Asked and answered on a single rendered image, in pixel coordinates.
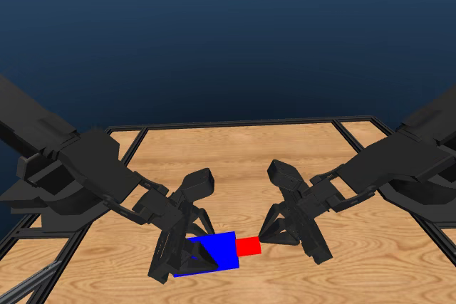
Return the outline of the thin red peg bar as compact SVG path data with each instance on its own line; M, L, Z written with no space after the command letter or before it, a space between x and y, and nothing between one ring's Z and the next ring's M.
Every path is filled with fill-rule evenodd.
M261 243L258 236L236 239L235 246L238 257L261 254Z

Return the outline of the blue hollow socket block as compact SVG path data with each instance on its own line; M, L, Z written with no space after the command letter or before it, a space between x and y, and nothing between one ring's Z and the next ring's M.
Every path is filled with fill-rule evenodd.
M206 236L196 236L186 238L191 241L200 241L207 249L211 257L217 262L218 269L215 271L201 272L211 273L216 271L225 271L239 268L239 259L236 253L235 240L236 236L233 231ZM174 278L201 273L176 273Z

